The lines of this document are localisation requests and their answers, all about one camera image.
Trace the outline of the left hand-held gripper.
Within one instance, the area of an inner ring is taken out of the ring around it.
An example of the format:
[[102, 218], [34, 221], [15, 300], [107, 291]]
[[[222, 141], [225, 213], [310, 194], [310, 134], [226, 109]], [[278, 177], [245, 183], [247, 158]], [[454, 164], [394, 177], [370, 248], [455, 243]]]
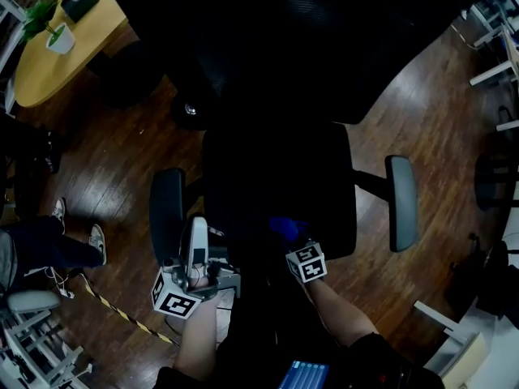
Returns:
[[[223, 237], [208, 235], [203, 216], [194, 216], [189, 241], [180, 246], [177, 259], [166, 259], [152, 288], [153, 309], [181, 319], [189, 318], [201, 302], [232, 290], [239, 296], [239, 272], [229, 263], [229, 252]], [[212, 286], [189, 289], [190, 278], [212, 278]]]

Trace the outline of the round wooden table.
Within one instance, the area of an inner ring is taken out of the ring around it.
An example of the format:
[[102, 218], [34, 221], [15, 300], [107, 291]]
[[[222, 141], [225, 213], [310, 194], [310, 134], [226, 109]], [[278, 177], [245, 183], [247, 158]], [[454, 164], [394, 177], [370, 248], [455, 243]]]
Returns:
[[70, 29], [74, 45], [65, 54], [55, 53], [46, 47], [48, 32], [36, 35], [25, 45], [15, 72], [18, 105], [31, 108], [46, 102], [85, 68], [101, 78], [103, 100], [117, 109], [140, 103], [161, 82], [163, 73], [141, 41], [131, 42], [113, 57], [104, 52], [129, 29], [115, 0], [99, 0], [77, 23], [59, 6], [49, 25], [60, 24]]

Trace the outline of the black yellow striped floor tape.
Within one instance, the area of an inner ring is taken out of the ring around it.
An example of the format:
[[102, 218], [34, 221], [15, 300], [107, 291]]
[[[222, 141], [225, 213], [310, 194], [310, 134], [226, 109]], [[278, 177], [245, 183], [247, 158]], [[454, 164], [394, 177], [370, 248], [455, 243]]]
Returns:
[[170, 339], [167, 336], [162, 335], [161, 333], [154, 331], [153, 329], [149, 328], [145, 324], [142, 324], [138, 320], [132, 318], [130, 315], [126, 314], [122, 310], [120, 310], [117, 306], [112, 305], [108, 300], [106, 300], [104, 297], [102, 297], [100, 294], [98, 294], [96, 291], [94, 291], [91, 287], [91, 284], [86, 277], [84, 273], [80, 273], [79, 276], [84, 280], [84, 287], [86, 291], [93, 297], [95, 297], [100, 303], [102, 303], [104, 306], [111, 309], [113, 312], [115, 312], [119, 317], [125, 319], [127, 322], [132, 323], [134, 326], [138, 327], [140, 330], [148, 333], [150, 336], [155, 336], [157, 339], [160, 339], [167, 344], [180, 347], [180, 343]]

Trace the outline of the person's right forearm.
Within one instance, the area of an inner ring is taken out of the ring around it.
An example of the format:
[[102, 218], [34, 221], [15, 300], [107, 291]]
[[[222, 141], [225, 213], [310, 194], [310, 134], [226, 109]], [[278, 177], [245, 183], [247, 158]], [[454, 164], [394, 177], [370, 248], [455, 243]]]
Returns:
[[319, 315], [336, 342], [351, 346], [364, 336], [378, 334], [373, 322], [322, 280], [304, 284]]

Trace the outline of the black side chair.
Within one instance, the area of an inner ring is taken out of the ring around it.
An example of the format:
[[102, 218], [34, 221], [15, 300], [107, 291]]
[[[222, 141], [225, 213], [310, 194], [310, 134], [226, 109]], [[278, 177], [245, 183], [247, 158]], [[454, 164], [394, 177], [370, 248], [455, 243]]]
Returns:
[[519, 208], [519, 199], [514, 198], [518, 182], [518, 157], [492, 159], [484, 154], [478, 157], [474, 168], [474, 193], [481, 210]]

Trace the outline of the black backpack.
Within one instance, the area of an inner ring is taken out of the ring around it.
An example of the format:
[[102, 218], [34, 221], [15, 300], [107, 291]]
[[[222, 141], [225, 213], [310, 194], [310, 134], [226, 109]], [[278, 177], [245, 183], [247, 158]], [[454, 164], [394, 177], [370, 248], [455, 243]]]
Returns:
[[445, 297], [454, 308], [470, 303], [498, 319], [507, 318], [519, 330], [519, 245], [508, 247], [500, 240], [489, 250], [483, 250], [480, 238], [469, 234], [472, 241], [470, 254], [449, 266], [452, 279]]

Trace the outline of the white desk wooden top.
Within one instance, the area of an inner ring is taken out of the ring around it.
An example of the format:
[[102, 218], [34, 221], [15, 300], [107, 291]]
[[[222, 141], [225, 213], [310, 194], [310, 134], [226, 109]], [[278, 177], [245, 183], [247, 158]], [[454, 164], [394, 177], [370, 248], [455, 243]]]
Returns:
[[472, 44], [472, 48], [479, 50], [497, 38], [500, 39], [504, 47], [506, 59], [500, 64], [470, 79], [471, 86], [476, 86], [490, 79], [494, 79], [498, 75], [510, 72], [512, 75], [509, 76], [509, 80], [516, 82], [519, 87], [519, 15], [513, 18], [505, 17], [499, 26], [492, 28], [485, 35], [478, 38]]

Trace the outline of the white metal rack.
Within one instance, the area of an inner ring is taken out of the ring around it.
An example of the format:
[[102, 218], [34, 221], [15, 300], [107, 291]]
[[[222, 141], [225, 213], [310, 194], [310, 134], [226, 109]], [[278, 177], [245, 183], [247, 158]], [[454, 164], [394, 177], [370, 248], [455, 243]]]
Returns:
[[93, 372], [93, 362], [82, 346], [60, 336], [50, 310], [14, 313], [0, 331], [6, 342], [2, 372], [21, 389], [90, 389], [83, 378]]

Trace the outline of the person's left forearm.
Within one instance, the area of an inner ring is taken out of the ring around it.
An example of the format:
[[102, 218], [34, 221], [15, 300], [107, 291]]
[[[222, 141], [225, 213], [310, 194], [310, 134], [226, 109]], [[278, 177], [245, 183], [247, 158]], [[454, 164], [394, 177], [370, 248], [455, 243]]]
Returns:
[[198, 381], [212, 375], [217, 357], [217, 307], [219, 297], [201, 302], [187, 319], [173, 368]]

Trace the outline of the white shelf unit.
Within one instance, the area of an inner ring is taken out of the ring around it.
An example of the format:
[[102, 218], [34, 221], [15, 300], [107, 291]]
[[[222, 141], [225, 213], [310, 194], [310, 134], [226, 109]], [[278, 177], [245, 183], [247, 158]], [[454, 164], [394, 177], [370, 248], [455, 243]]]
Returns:
[[14, 79], [26, 16], [15, 0], [0, 0], [0, 110], [10, 114], [15, 103]]

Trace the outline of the black office chair seat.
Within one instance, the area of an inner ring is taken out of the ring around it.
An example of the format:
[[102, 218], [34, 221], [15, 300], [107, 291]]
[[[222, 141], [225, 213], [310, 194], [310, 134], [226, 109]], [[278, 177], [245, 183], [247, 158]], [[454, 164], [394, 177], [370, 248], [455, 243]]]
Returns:
[[342, 124], [207, 130], [202, 144], [204, 210], [231, 241], [267, 237], [272, 218], [306, 225], [327, 259], [353, 254], [356, 195]]

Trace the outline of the blue screen device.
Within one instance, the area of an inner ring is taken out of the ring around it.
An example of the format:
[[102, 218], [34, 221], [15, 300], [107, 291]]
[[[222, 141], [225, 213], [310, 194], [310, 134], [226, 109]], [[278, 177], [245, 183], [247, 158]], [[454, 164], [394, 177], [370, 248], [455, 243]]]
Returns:
[[278, 389], [323, 389], [329, 365], [293, 361]]

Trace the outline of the person's torso black clothing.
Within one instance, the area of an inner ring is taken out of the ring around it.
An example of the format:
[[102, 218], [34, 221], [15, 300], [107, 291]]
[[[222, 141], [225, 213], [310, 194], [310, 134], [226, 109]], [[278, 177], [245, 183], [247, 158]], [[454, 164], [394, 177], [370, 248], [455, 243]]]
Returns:
[[153, 389], [277, 389], [293, 361], [329, 365], [323, 389], [445, 389], [437, 374], [405, 359], [379, 332], [338, 344], [290, 275], [244, 288], [207, 381], [173, 363], [159, 370]]

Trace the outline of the green plant in white pot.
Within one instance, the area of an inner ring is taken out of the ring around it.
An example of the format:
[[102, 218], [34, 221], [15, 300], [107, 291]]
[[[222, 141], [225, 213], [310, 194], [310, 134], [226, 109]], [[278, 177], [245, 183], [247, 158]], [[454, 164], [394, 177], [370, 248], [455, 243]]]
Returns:
[[49, 23], [54, 18], [58, 7], [57, 0], [38, 0], [25, 11], [22, 41], [28, 42], [38, 34], [47, 31], [49, 36], [45, 47], [55, 53], [68, 53], [75, 44], [71, 30], [62, 22], [56, 27]]

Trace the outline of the blue cloth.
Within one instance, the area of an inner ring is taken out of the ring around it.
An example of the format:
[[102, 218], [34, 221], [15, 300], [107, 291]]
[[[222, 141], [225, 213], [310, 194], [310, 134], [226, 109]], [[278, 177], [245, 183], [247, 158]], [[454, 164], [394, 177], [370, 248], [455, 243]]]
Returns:
[[289, 217], [275, 216], [269, 219], [269, 228], [288, 243], [307, 242], [310, 238], [307, 223]]

